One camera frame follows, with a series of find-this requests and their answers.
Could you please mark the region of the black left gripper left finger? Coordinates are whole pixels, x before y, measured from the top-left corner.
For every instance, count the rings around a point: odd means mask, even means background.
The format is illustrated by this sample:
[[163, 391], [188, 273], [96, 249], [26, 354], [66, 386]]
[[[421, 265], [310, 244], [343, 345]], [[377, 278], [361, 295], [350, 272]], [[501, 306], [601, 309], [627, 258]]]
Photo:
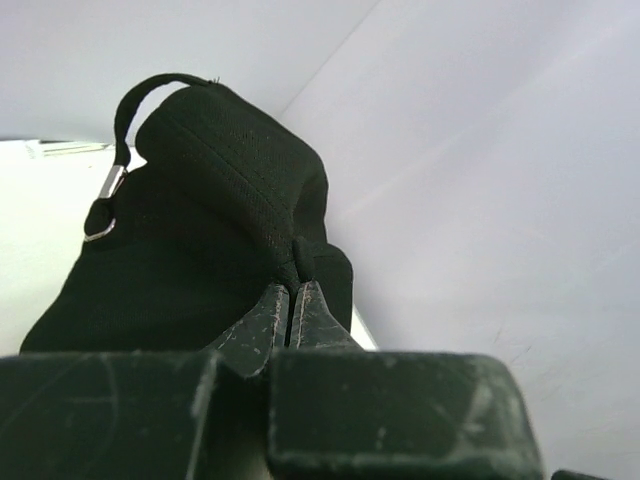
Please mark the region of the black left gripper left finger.
[[267, 479], [266, 370], [289, 295], [269, 287], [191, 352], [1, 361], [5, 479]]

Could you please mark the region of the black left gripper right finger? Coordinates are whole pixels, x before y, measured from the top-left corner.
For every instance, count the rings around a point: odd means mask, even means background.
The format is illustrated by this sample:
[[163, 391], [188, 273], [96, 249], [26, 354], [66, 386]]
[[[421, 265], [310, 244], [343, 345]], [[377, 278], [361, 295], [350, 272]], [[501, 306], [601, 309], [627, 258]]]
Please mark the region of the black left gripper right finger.
[[318, 283], [296, 298], [268, 364], [267, 461], [277, 479], [541, 479], [521, 391], [486, 355], [371, 352]]

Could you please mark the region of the black cap gold logo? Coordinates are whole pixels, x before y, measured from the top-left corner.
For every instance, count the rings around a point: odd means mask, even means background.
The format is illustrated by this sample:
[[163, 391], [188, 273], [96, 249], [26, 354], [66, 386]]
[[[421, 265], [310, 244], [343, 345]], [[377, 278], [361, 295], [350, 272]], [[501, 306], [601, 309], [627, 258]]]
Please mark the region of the black cap gold logo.
[[317, 281], [349, 327], [353, 268], [327, 238], [320, 156], [227, 86], [152, 76], [120, 101], [115, 160], [29, 352], [188, 351], [271, 284]]

